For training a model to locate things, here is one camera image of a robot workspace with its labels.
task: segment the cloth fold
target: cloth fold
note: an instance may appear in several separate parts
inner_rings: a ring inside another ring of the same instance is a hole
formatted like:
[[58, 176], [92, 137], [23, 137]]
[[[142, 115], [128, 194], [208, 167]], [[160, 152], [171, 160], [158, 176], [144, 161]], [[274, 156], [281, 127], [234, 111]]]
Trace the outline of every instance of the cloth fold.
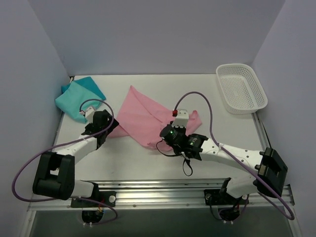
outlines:
[[[156, 149], [157, 142], [161, 140], [160, 131], [174, 119], [171, 110], [131, 86], [116, 117], [119, 126], [109, 134], [109, 137], [129, 135], [143, 147]], [[198, 113], [194, 110], [189, 115], [186, 134], [193, 133], [201, 124]], [[159, 149], [172, 150], [164, 142], [159, 145]]]

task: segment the white tabletop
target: white tabletop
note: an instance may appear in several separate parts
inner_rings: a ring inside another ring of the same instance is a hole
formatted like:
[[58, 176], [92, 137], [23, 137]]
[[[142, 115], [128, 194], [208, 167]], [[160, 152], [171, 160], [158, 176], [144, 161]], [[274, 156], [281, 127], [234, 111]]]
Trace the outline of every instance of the white tabletop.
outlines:
[[[213, 109], [213, 133], [217, 141], [245, 148], [261, 150], [259, 137], [251, 115], [229, 114], [221, 101], [216, 75], [117, 75], [91, 76], [107, 97], [107, 102], [117, 115], [129, 87], [149, 96], [169, 109], [173, 109], [182, 95], [199, 91], [210, 101]], [[203, 124], [196, 133], [209, 137], [209, 110], [199, 95], [189, 95], [179, 106], [190, 113], [197, 110]], [[77, 139], [84, 124], [64, 115], [57, 144]], [[168, 158], [156, 150], [140, 146], [131, 137], [108, 138], [105, 144], [87, 155], [76, 165], [76, 179], [81, 180], [161, 180], [226, 178], [245, 175], [239, 169], [210, 161], [192, 160], [194, 174], [182, 171], [182, 158]]]

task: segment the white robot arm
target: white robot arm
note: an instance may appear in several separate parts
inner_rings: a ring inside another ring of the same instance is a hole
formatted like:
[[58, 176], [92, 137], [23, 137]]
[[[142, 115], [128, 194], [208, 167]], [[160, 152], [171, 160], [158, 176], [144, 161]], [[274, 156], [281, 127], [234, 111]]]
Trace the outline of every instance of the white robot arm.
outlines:
[[[160, 133], [162, 140], [171, 146], [175, 154], [181, 154], [187, 162], [194, 158], [201, 161], [214, 161], [231, 167], [244, 170], [234, 159], [223, 149], [228, 150], [241, 163], [250, 168], [253, 172], [258, 172], [262, 178], [279, 196], [287, 174], [287, 166], [271, 148], [262, 151], [251, 151], [232, 147], [225, 144], [216, 144], [213, 139], [199, 134], [186, 136], [186, 125], [189, 114], [186, 110], [176, 110], [173, 112], [175, 121], [167, 125]], [[220, 198], [238, 199], [243, 195], [260, 192], [269, 197], [275, 196], [251, 174], [242, 178], [228, 178], [223, 183]]]
[[[79, 137], [83, 138], [82, 141], [41, 155], [33, 182], [34, 194], [62, 200], [76, 197], [102, 200], [96, 183], [75, 180], [75, 165], [87, 154], [97, 150], [119, 123], [106, 110], [95, 111], [93, 107], [89, 107], [83, 114], [89, 124]], [[101, 132], [112, 120], [112, 125], [105, 132]]]

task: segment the mesh basket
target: mesh basket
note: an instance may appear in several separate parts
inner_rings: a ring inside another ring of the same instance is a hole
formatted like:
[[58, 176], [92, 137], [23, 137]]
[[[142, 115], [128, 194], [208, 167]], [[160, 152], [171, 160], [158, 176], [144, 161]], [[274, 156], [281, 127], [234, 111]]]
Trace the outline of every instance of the mesh basket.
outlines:
[[266, 107], [267, 96], [253, 69], [245, 64], [224, 64], [216, 69], [217, 85], [226, 110], [235, 115]]

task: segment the white wall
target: white wall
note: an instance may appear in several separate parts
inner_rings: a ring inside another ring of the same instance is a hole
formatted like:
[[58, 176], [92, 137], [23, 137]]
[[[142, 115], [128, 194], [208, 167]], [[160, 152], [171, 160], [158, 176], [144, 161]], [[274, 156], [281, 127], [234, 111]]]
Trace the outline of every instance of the white wall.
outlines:
[[253, 63], [268, 97], [260, 118], [288, 165], [305, 237], [316, 236], [315, 9], [315, 0], [286, 0]]
[[29, 0], [70, 75], [251, 63], [284, 0]]
[[[12, 195], [12, 179], [32, 155], [52, 144], [60, 117], [54, 99], [69, 78], [26, 0], [0, 2], [0, 32], [0, 236], [15, 237], [28, 203]], [[28, 198], [35, 165], [18, 181], [18, 193]]]

